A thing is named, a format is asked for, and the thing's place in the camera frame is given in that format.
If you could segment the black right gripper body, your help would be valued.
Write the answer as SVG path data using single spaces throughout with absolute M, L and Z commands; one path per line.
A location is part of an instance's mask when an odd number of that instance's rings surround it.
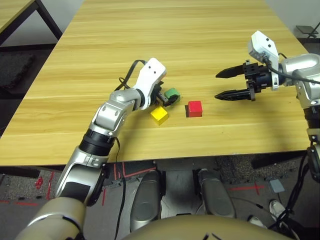
M 265 65 L 246 65 L 246 85 L 255 92 L 272 86 L 272 76 Z

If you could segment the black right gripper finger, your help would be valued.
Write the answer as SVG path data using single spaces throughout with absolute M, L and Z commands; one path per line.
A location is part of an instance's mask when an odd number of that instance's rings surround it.
M 246 79 L 252 78 L 254 75 L 258 73 L 259 64 L 251 63 L 249 60 L 246 60 L 243 64 L 229 67 L 223 69 L 219 73 L 215 75 L 216 78 L 233 78 L 239 75 L 244 75 Z
M 227 90 L 214 96 L 215 99 L 222 101 L 240 101 L 240 100 L 255 100 L 255 87 L 256 84 L 253 81 L 246 83 L 247 88 L 241 90 Z

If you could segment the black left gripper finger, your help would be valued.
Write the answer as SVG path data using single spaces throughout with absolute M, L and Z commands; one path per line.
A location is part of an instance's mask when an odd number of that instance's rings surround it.
M 177 94 L 171 95 L 169 98 L 165 98 L 163 102 L 163 106 L 164 107 L 172 106 L 179 100 L 180 100 L 180 95 L 177 95 Z

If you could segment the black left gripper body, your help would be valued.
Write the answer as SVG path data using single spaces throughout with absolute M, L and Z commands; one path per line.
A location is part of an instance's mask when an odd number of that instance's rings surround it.
M 162 93 L 162 84 L 164 82 L 160 81 L 154 85 L 154 88 L 151 92 L 151 105 L 162 105 L 164 106 L 167 103 L 167 98 Z

